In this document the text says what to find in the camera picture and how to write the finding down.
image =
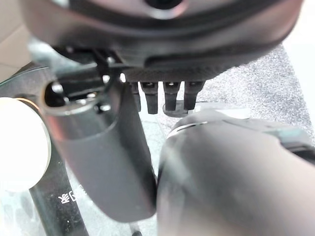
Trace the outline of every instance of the black cylindrical component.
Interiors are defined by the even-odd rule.
[[[41,108],[55,144],[94,203],[133,222],[156,210],[156,183],[130,87],[115,82],[94,99]]]

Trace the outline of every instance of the glass surface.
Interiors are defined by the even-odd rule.
[[[53,79],[54,77],[47,68],[23,72],[0,84],[0,97],[16,97],[20,94],[38,96],[44,84]],[[153,167],[157,174],[159,153],[165,135],[154,116],[148,115],[146,112],[140,112],[140,117],[151,152]],[[129,224],[111,220],[95,206],[67,166],[65,170],[71,189],[69,191],[67,188],[62,188],[64,181],[58,182],[60,179],[58,171],[62,173],[64,165],[61,160],[53,158],[54,151],[56,150],[52,148],[52,160],[56,161],[56,165],[53,166],[54,164],[51,161],[50,168],[45,174],[46,182],[42,183],[42,186],[37,184],[30,191],[20,193],[0,191],[0,235],[43,236],[46,235],[43,224],[54,225],[56,222],[61,223],[66,229],[69,225],[69,230],[62,235],[87,235],[84,230],[81,230],[81,222],[85,225],[90,236],[131,235]],[[68,211],[69,207],[74,207],[73,209],[78,207],[79,212],[70,211],[73,212],[73,215],[56,215],[56,212]],[[40,219],[39,211],[51,212],[44,212],[46,218]],[[138,222],[138,225],[143,236],[157,235],[156,216]]]

